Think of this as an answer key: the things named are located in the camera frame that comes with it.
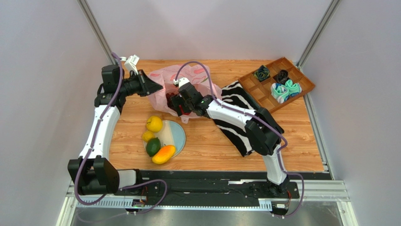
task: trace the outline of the pink plastic bag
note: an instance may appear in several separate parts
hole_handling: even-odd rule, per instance
[[[167,112],[172,114],[173,116],[177,116],[177,113],[167,106],[167,98],[166,94],[178,93],[178,87],[175,87],[173,84],[173,79],[175,79],[178,70],[180,69],[181,65],[173,65],[168,66],[149,74],[149,78],[154,82],[163,86],[162,90],[157,91],[148,96],[149,101],[152,104],[152,107],[161,112]],[[205,70],[200,66],[185,66],[179,76],[178,79],[186,77],[188,78],[189,82],[203,95],[211,94],[210,93],[210,86],[209,86],[209,79],[205,72]],[[213,84],[213,93],[217,98],[221,99],[221,89],[216,84]],[[189,119],[199,118],[195,113],[190,113],[189,115],[181,115],[181,121],[183,123],[188,123]]]

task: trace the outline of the gray wall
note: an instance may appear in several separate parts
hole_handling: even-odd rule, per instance
[[[0,225],[56,223],[106,56],[77,1],[0,7]]]
[[[342,1],[304,66],[361,226],[401,221],[401,1]]]
[[[142,59],[297,61],[330,0],[88,0],[110,47]]]

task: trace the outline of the plate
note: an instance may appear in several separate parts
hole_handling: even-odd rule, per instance
[[[172,158],[176,157],[185,146],[185,132],[180,124],[175,121],[163,120],[163,128],[154,133],[154,135],[160,140],[162,147],[166,145],[174,145],[176,147],[176,153]]]

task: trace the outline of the wood surface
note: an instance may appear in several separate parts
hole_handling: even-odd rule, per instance
[[[157,69],[185,62],[187,60],[140,60],[137,68],[143,69],[149,75]],[[201,62],[210,67],[212,81],[223,87],[271,61],[201,60]],[[152,115],[179,123],[186,133],[186,144],[182,152],[163,165],[152,163],[141,140],[142,133],[146,131],[146,120]],[[285,130],[284,137],[289,142],[289,145],[282,150],[286,169],[288,171],[323,171],[303,98],[274,112],[273,117]],[[266,170],[261,155],[253,153],[242,157],[212,120],[190,119],[188,124],[184,124],[178,117],[155,111],[146,97],[137,95],[127,97],[122,115],[114,129],[110,162],[117,169]]]

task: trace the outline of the zebra print cloth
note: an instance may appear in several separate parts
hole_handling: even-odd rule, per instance
[[[257,110],[260,106],[256,101],[242,88],[238,81],[225,86],[222,90],[222,99],[224,102],[238,107]],[[213,120],[217,127],[230,139],[243,157],[253,152],[249,140],[243,129],[231,125],[225,121]]]

